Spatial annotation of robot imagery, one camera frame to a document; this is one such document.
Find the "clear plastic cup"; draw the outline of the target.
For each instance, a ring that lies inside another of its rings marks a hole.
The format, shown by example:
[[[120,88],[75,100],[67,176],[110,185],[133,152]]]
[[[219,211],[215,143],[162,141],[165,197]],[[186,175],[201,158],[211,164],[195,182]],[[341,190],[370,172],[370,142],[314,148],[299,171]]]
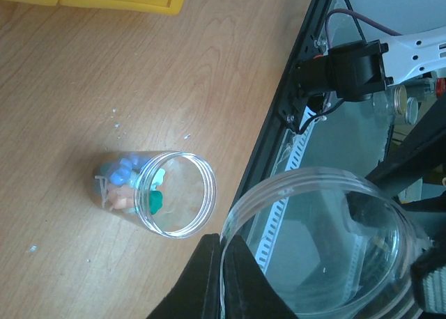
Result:
[[[91,172],[91,198],[103,210],[166,238],[188,238],[210,219],[217,183],[193,153],[106,153]]]

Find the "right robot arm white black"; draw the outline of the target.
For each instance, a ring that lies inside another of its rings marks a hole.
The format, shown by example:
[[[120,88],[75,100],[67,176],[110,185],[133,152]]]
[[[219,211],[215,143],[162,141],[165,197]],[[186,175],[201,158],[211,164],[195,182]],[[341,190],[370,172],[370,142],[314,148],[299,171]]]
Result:
[[[333,47],[326,55],[298,63],[291,73],[298,95],[311,98],[336,93],[338,99],[308,119],[298,132],[345,102],[363,102],[374,93],[444,67],[445,27]]]

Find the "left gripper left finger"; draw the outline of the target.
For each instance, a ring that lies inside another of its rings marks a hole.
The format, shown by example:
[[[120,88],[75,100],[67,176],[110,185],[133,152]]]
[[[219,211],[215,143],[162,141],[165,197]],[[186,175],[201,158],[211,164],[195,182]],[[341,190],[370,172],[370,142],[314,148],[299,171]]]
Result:
[[[295,318],[268,283],[243,238],[223,249],[203,235],[176,284],[149,318]]]

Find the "clear plastic lid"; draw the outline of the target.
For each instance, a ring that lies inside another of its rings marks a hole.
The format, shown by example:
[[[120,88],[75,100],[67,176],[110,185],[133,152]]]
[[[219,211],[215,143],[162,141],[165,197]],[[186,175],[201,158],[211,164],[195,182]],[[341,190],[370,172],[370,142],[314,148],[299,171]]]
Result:
[[[351,172],[327,167],[272,176],[233,206],[224,249],[243,225],[279,199],[289,202],[263,273],[299,318],[418,318],[410,266],[430,242],[401,206]]]

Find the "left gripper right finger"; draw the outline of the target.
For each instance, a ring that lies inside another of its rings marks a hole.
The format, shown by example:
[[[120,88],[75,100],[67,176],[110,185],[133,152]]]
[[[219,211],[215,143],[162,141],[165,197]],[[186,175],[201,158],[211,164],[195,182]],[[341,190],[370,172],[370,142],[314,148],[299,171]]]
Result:
[[[410,266],[416,303],[426,312],[445,312],[445,246],[437,245]]]

